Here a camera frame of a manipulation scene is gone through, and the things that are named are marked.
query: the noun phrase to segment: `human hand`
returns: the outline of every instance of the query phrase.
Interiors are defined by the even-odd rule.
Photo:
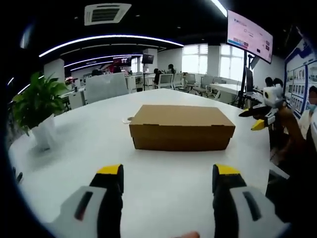
[[[199,238],[199,237],[200,235],[198,234],[198,232],[189,232],[182,235],[180,238]]]

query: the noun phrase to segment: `tv screen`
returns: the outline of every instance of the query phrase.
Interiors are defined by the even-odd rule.
[[[119,67],[131,66],[131,57],[114,58],[113,64]]]
[[[154,60],[153,55],[143,54],[142,63],[152,64]]]
[[[228,10],[227,43],[272,61],[273,36],[245,17]]]
[[[253,94],[253,73],[246,67],[247,95]]]

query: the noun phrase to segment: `bulletin board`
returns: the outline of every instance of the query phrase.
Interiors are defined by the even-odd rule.
[[[301,40],[285,60],[284,79],[285,98],[297,118],[309,107],[309,88],[313,85],[317,86],[317,59]]]

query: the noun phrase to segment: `white table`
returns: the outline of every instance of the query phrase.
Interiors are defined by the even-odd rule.
[[[78,92],[84,92],[84,91],[85,91],[85,87],[81,87],[81,88],[78,89]],[[60,97],[61,98],[66,98],[66,97],[69,97],[70,95],[75,94],[75,93],[76,92],[74,90],[72,90],[70,92],[62,94]]]
[[[235,125],[226,150],[164,152],[134,149],[129,126],[122,119],[143,104],[218,107]],[[236,167],[246,183],[266,191],[268,130],[251,131],[253,118],[240,109],[192,94],[158,89],[88,104],[55,117],[58,144],[38,153],[33,135],[16,140],[9,153],[24,180],[20,187],[40,221],[51,222],[61,203],[82,185],[89,185],[103,166],[124,165],[121,219],[123,238],[170,238],[196,230],[213,237],[211,192],[214,163]]]
[[[234,95],[238,95],[238,92],[241,89],[241,85],[227,83],[212,83],[210,84],[210,86],[216,90],[231,93]]]

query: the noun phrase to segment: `ceiling light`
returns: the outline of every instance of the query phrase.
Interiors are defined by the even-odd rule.
[[[112,63],[112,62],[113,62],[113,61],[107,61],[107,62],[94,63],[94,64],[85,65],[85,66],[78,67],[78,68],[73,68],[73,69],[71,69],[70,71],[74,71],[74,70],[77,70],[77,69],[80,69],[80,68],[90,67],[90,66],[97,65],[97,64],[102,64],[102,63]]]
[[[13,79],[14,79],[14,77],[12,77],[12,78],[10,79],[10,81],[8,82],[7,85],[9,85],[9,84],[12,82]]]
[[[113,59],[120,59],[120,58],[131,58],[131,56],[113,57]]]
[[[85,59],[85,60],[78,61],[78,62],[75,62],[75,63],[70,63],[68,65],[65,65],[64,67],[68,67],[68,66],[71,66],[71,65],[74,65],[74,64],[77,64],[77,63],[82,63],[82,62],[91,61],[91,60],[99,60],[99,59],[104,59],[104,58],[112,58],[112,57],[120,57],[120,56],[127,57],[127,56],[142,56],[142,55],[141,54],[135,54],[135,55],[103,56],[103,57],[98,57],[98,58]]]
[[[18,94],[22,93],[28,86],[30,86],[30,84],[26,85]]]
[[[69,41],[67,43],[61,44],[59,46],[56,46],[54,48],[51,48],[48,51],[45,51],[44,53],[40,54],[39,57],[43,57],[45,55],[47,55],[50,52],[53,52],[59,48],[62,48],[64,46],[68,46],[71,44],[75,44],[78,42],[82,42],[82,41],[88,41],[88,40],[95,40],[95,39],[103,39],[103,38],[137,38],[137,39],[145,39],[145,40],[154,40],[154,41],[161,41],[161,42],[165,42],[165,43],[170,43],[173,45],[177,45],[177,46],[181,46],[183,47],[184,45],[176,43],[176,42],[172,42],[172,41],[167,41],[167,40],[163,40],[163,39],[159,39],[159,38],[154,38],[154,37],[148,37],[148,36],[134,36],[134,35],[103,35],[103,36],[92,36],[92,37],[87,37],[87,38],[82,38],[82,39],[77,39],[74,41]]]
[[[213,2],[213,4],[216,5],[216,7],[219,8],[219,10],[221,11],[221,13],[225,16],[228,17],[228,13],[227,10],[223,7],[223,5],[221,5],[221,3],[219,2],[219,0],[211,0]]]

